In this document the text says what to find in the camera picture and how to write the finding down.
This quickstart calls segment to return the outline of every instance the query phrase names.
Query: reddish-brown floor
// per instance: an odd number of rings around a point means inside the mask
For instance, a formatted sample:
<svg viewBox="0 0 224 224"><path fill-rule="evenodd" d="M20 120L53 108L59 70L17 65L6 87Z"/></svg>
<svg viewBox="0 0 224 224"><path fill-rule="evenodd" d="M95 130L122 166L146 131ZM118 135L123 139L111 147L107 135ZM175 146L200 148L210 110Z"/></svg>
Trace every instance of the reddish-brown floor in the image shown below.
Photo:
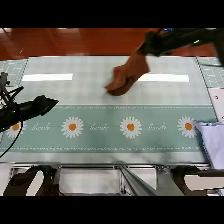
<svg viewBox="0 0 224 224"><path fill-rule="evenodd" d="M29 56L130 55L144 34L158 28L0 28L0 60ZM211 44L183 47L172 55L216 56Z"/></svg>

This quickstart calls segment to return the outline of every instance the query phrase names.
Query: daisy print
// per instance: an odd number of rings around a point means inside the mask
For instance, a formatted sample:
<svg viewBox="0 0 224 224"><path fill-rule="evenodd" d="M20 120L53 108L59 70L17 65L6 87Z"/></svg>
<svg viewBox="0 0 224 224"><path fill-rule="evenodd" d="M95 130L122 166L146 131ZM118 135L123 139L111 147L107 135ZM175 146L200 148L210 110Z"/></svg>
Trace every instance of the daisy print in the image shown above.
<svg viewBox="0 0 224 224"><path fill-rule="evenodd" d="M126 119L123 119L120 127L120 131L123 132L123 135L130 139L139 136L142 130L140 121L134 117L126 117Z"/></svg>
<svg viewBox="0 0 224 224"><path fill-rule="evenodd" d="M23 134L23 131L26 130L26 122L23 122L23 128L20 134ZM17 136L17 134L19 133L21 128L21 122L14 124L13 126L11 126L7 132L6 135L8 136L8 138L15 138Z"/></svg>
<svg viewBox="0 0 224 224"><path fill-rule="evenodd" d="M194 121L194 118L185 116L179 119L177 127L185 137L194 138L197 135L195 125L196 122Z"/></svg>
<svg viewBox="0 0 224 224"><path fill-rule="evenodd" d="M63 135L65 135L66 138L75 138L82 134L83 126L83 121L78 117L69 117L65 122L63 122Z"/></svg>

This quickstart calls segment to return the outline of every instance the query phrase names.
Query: brown cloth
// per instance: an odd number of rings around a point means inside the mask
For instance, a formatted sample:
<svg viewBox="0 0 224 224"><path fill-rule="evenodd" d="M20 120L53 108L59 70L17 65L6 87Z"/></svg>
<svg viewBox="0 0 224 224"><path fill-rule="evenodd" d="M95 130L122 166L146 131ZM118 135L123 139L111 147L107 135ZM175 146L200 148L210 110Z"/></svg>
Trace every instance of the brown cloth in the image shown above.
<svg viewBox="0 0 224 224"><path fill-rule="evenodd" d="M113 80L105 86L105 88L109 94L121 96L125 94L143 74L149 71L145 55L135 51L124 65L114 68Z"/></svg>

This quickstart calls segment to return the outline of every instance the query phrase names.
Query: cable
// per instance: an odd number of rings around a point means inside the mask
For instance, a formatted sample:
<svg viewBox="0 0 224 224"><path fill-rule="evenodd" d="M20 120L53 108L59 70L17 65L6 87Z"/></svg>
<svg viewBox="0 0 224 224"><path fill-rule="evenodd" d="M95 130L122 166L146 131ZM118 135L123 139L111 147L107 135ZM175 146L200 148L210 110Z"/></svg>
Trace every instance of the cable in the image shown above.
<svg viewBox="0 0 224 224"><path fill-rule="evenodd" d="M19 108L17 107L17 104L15 103L15 112L16 114L18 115L19 117L19 120L20 120L20 124L21 124L21 127L20 127L20 130L16 136L16 138L14 139L14 141L12 142L12 144L8 147L8 149L6 149L1 155L0 155L0 159L12 148L12 146L15 144L16 140L18 139L22 129L23 129L23 118L22 118L22 115L20 113L20 110Z"/></svg>

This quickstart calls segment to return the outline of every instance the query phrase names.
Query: yellow flower center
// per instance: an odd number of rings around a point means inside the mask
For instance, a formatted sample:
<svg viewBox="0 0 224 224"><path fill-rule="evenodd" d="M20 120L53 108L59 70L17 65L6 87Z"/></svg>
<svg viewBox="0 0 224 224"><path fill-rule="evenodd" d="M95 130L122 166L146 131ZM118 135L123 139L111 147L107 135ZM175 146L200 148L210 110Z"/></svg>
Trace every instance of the yellow flower center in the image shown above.
<svg viewBox="0 0 224 224"><path fill-rule="evenodd" d="M129 131L134 131L134 129L135 129L135 126L133 124L128 124L127 127L128 127Z"/></svg>
<svg viewBox="0 0 224 224"><path fill-rule="evenodd" d="M13 125L13 126L12 126L12 130L13 130L13 131L17 131L17 130L19 130L19 124L15 124L15 125Z"/></svg>
<svg viewBox="0 0 224 224"><path fill-rule="evenodd" d="M187 129L187 130L192 130L192 124L190 124L190 123L186 123L185 124L185 128Z"/></svg>
<svg viewBox="0 0 224 224"><path fill-rule="evenodd" d="M70 125L69 125L69 129L70 129L71 131L74 131L74 130L76 129L76 124L70 124Z"/></svg>

